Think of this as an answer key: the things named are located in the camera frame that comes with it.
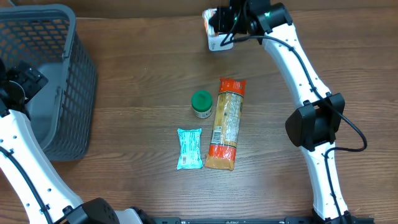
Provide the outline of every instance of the gray plastic basket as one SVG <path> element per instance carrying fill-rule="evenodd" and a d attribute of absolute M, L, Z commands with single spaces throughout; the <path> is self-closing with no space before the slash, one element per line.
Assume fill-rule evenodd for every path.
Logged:
<path fill-rule="evenodd" d="M 32 129 L 50 160 L 81 159 L 88 149 L 96 69 L 64 5 L 0 8 L 0 57 L 6 68 L 21 60 L 49 82 L 29 101 Z"/>

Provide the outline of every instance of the food item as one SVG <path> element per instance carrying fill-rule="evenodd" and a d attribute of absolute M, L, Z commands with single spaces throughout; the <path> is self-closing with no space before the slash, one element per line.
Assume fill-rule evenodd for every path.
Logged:
<path fill-rule="evenodd" d="M 203 162 L 200 156 L 201 128 L 194 130 L 178 129 L 177 132 L 181 148 L 177 170 L 202 168 Z"/>
<path fill-rule="evenodd" d="M 233 170 L 246 81 L 220 80 L 216 118 L 205 166 Z"/>
<path fill-rule="evenodd" d="M 213 108 L 213 99 L 210 93 L 201 90 L 197 91 L 191 99 L 193 112 L 198 118 L 208 118 Z"/>

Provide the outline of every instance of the spaghetti package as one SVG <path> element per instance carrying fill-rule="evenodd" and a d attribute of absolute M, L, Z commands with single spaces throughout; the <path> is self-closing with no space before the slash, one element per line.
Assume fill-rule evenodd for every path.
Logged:
<path fill-rule="evenodd" d="M 216 118 L 205 166 L 233 170 L 246 81 L 220 80 Z"/>

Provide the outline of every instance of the light blue package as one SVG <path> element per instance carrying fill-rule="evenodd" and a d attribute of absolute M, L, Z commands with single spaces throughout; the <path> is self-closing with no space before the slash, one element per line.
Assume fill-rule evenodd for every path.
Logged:
<path fill-rule="evenodd" d="M 202 168 L 203 162 L 200 156 L 201 128 L 194 130 L 182 130 L 179 128 L 177 132 L 181 148 L 177 170 Z"/>

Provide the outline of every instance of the brown backdrop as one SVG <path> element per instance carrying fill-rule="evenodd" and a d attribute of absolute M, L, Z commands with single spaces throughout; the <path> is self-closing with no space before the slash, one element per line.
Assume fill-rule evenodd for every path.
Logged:
<path fill-rule="evenodd" d="M 398 6 L 396 0 L 273 0 L 289 10 L 342 9 Z M 71 7 L 78 17 L 131 18 L 195 16 L 209 7 L 228 4 L 228 0 L 14 0 L 22 4 L 60 3 Z M 0 0 L 0 6 L 9 6 Z"/>

